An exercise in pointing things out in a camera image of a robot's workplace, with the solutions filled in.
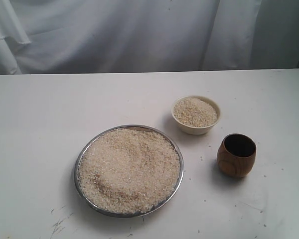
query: pile of rice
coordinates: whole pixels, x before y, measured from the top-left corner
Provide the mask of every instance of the pile of rice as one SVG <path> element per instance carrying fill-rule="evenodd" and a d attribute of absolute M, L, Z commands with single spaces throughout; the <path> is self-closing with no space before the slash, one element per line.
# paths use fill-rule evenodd
<path fill-rule="evenodd" d="M 98 207 L 145 213 L 173 193 L 179 171 L 178 155 L 163 136 L 118 129 L 91 144 L 78 175 L 83 194 Z"/>
<path fill-rule="evenodd" d="M 191 127 L 207 127 L 217 121 L 217 112 L 205 101 L 185 98 L 174 107 L 174 116 L 181 123 Z"/>

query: wooden cup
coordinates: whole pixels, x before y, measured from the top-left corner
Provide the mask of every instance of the wooden cup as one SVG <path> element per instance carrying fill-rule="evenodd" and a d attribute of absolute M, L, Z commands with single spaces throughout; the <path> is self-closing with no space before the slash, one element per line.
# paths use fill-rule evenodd
<path fill-rule="evenodd" d="M 217 153 L 217 164 L 228 176 L 241 178 L 251 171 L 255 157 L 255 143 L 243 134 L 234 133 L 223 139 Z"/>

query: curtain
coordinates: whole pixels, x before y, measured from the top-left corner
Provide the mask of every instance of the curtain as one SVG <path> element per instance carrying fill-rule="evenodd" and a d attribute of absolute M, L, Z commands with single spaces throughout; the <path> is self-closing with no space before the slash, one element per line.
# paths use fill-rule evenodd
<path fill-rule="evenodd" d="M 250 69 L 261 3 L 0 0 L 0 74 Z"/>

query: table surface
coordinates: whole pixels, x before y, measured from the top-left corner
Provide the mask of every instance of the table surface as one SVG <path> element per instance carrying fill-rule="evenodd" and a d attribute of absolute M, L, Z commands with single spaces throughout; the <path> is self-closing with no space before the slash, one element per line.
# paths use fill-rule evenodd
<path fill-rule="evenodd" d="M 186 95 L 216 101 L 205 136 L 170 115 Z M 185 173 L 179 191 L 143 218 L 103 216 L 77 196 L 72 169 L 85 144 L 124 124 L 168 134 Z M 222 139 L 246 134 L 256 162 L 221 174 Z M 0 76 L 0 239 L 299 239 L 299 69 Z"/>

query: loose rice grain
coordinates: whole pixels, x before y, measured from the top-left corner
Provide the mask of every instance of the loose rice grain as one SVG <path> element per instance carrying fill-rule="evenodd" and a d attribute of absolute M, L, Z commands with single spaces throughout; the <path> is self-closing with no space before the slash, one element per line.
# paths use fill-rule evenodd
<path fill-rule="evenodd" d="M 174 116 L 181 123 L 191 127 L 207 127 L 217 121 L 217 112 L 205 101 L 185 98 L 174 107 Z"/>
<path fill-rule="evenodd" d="M 83 194 L 102 209 L 144 213 L 172 194 L 179 171 L 178 155 L 163 136 L 118 129 L 86 150 L 79 183 Z"/>

